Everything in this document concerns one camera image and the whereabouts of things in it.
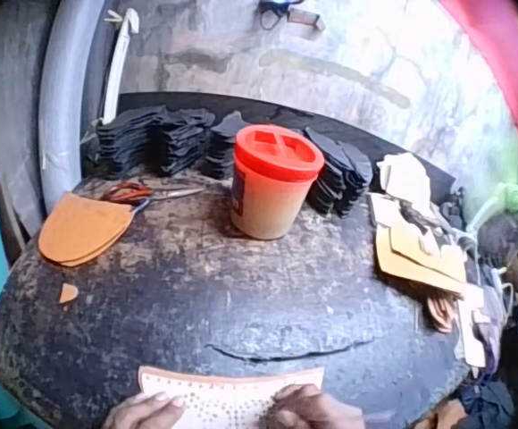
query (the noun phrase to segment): dark worn table surface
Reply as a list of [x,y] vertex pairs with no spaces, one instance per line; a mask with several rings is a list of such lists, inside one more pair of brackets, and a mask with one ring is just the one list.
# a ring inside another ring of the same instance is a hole
[[[393,428],[465,377],[457,334],[434,332],[404,282],[376,273],[363,201],[344,220],[305,206],[286,237],[257,241],[230,224],[228,182],[144,179],[206,190],[154,202],[76,268],[51,265],[33,240],[0,298],[0,382],[50,424],[100,424],[138,392],[140,365],[235,377],[324,366],[328,392],[368,413],[395,410],[381,426]],[[93,179],[78,193],[110,185]],[[65,307],[63,282],[80,292]]]

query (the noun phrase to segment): red fabric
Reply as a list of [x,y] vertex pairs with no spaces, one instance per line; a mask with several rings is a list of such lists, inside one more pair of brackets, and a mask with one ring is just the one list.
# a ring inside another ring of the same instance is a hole
[[512,0],[441,0],[481,51],[518,127],[518,11]]

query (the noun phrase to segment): concrete wall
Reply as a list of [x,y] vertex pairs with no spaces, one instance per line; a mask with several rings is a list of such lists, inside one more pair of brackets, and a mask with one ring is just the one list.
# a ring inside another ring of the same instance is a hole
[[121,92],[204,91],[325,114],[464,180],[512,129],[491,70],[433,0],[307,0],[327,29],[259,27],[258,0],[122,0],[135,8]]

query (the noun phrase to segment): scissor handle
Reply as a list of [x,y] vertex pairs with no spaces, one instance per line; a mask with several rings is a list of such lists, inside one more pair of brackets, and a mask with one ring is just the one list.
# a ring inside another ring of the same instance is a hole
[[138,203],[141,204],[145,198],[149,198],[153,194],[154,191],[146,185],[124,181],[109,188],[100,199],[135,206]]

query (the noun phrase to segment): stack of black leather pieces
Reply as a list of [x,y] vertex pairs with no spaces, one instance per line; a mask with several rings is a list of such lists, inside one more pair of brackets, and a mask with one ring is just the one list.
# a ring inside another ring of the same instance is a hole
[[120,179],[141,163],[165,176],[188,168],[205,152],[214,119],[205,109],[170,112],[165,106],[119,114],[96,130],[107,177]]
[[324,166],[309,190],[307,202],[321,215],[331,211],[346,217],[372,181],[372,163],[357,147],[336,142],[305,129],[305,135],[323,152]]
[[233,150],[238,132],[251,125],[241,118],[241,112],[228,114],[212,128],[202,173],[214,179],[227,179],[233,174]]

